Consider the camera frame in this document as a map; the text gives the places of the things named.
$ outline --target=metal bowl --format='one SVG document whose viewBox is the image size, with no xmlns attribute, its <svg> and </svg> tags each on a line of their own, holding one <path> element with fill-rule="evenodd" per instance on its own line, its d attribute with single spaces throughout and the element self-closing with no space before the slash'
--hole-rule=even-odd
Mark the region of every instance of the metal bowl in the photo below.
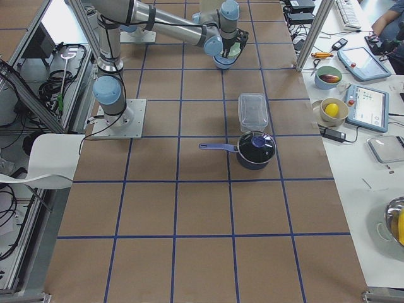
<svg viewBox="0 0 404 303">
<path fill-rule="evenodd" d="M 398 241 L 398 216 L 404 210 L 404 197 L 395 198 L 386 207 L 384 217 L 386 226 L 394 240 L 404 248 L 404 245 Z"/>
</svg>

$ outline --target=pot lid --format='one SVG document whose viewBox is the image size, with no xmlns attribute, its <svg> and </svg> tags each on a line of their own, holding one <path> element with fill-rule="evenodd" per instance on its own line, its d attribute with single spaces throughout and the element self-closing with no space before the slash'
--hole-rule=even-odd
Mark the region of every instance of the pot lid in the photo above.
<svg viewBox="0 0 404 303">
<path fill-rule="evenodd" d="M 274 156 L 276 146 L 270 135 L 261 131 L 249 131 L 240 137 L 238 150 L 249 162 L 265 163 Z"/>
</svg>

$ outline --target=blue joint cap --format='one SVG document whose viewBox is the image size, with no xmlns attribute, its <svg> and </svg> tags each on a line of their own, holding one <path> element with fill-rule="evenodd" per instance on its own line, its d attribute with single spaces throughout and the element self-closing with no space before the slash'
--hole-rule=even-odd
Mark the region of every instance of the blue joint cap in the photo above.
<svg viewBox="0 0 404 303">
<path fill-rule="evenodd" d="M 223 58 L 221 55 L 216 55 L 213 57 L 213 62 L 220 69 L 229 69 L 235 63 L 236 58 Z"/>
<path fill-rule="evenodd" d="M 240 17 L 239 4 L 234 0 L 226 0 L 220 7 L 221 14 L 230 21 L 238 20 Z"/>
<path fill-rule="evenodd" d="M 192 15 L 192 22 L 199 24 L 199 17 L 201 16 L 201 13 L 195 13 Z"/>
<path fill-rule="evenodd" d="M 127 33 L 133 33 L 135 31 L 137 31 L 138 26 L 137 25 L 130 25 L 130 26 L 126 26 L 126 25 L 121 25 L 121 30 L 123 30 L 124 32 Z"/>
<path fill-rule="evenodd" d="M 121 92 L 118 80 L 111 76 L 99 77 L 93 85 L 95 98 L 103 105 L 114 104 L 119 99 Z"/>
<path fill-rule="evenodd" d="M 208 56 L 219 55 L 223 50 L 223 42 L 221 36 L 210 37 L 203 45 L 203 50 Z"/>
</svg>

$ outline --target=blue handle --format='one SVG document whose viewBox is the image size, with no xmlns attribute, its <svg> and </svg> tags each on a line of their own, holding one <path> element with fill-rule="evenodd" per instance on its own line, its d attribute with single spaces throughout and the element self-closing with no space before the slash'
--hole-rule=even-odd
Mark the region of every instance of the blue handle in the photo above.
<svg viewBox="0 0 404 303">
<path fill-rule="evenodd" d="M 199 148 L 201 150 L 227 150 L 230 153 L 237 153 L 237 147 L 231 144 L 201 143 Z"/>
</svg>

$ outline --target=person's arm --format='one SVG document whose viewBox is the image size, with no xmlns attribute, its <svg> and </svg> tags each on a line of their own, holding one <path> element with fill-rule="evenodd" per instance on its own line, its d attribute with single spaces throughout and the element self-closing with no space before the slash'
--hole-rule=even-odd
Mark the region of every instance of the person's arm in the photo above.
<svg viewBox="0 0 404 303">
<path fill-rule="evenodd" d="M 372 25 L 373 32 L 376 35 L 380 35 L 384 30 L 387 24 L 397 19 L 400 16 L 400 13 L 392 10 L 388 10 L 385 12 L 379 19 L 376 20 Z"/>
</svg>

